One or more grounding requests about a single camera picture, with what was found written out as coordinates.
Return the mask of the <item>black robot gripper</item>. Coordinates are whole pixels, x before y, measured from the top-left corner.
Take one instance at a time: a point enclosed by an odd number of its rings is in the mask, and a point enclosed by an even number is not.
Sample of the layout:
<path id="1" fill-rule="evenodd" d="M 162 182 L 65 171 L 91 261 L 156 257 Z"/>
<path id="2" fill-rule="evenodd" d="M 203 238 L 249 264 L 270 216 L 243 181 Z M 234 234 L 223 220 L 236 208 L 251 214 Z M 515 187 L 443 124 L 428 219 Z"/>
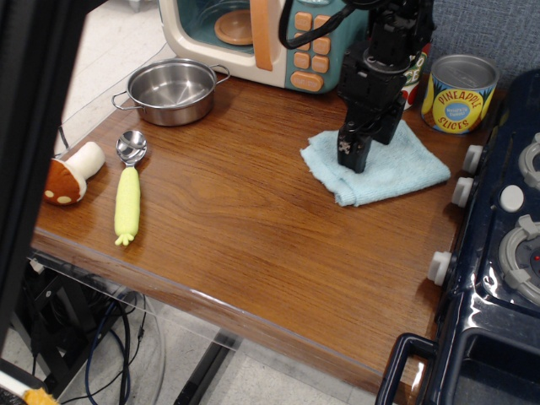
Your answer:
<path id="1" fill-rule="evenodd" d="M 407 65 L 386 65 L 369 54 L 367 40 L 353 43 L 343 57 L 337 94 L 347 106 L 337 135 L 337 162 L 362 173 L 372 138 L 388 145 L 404 110 Z"/>

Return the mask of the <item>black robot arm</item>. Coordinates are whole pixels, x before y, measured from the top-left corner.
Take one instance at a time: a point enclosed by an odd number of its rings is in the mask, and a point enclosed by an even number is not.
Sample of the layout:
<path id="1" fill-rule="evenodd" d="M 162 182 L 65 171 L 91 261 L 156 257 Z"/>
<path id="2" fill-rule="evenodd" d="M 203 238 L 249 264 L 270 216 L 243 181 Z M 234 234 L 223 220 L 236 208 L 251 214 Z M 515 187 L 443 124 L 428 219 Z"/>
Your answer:
<path id="1" fill-rule="evenodd" d="M 353 11 L 369 12 L 368 38 L 344 53 L 337 94 L 348 110 L 337 136 L 337 162 L 364 171 L 372 142 L 387 145 L 402 118 L 405 72 L 431 40 L 431 1 L 347 1 L 322 27 L 294 39 L 287 36 L 292 2 L 283 7 L 278 38 L 296 49 L 333 32 Z"/>

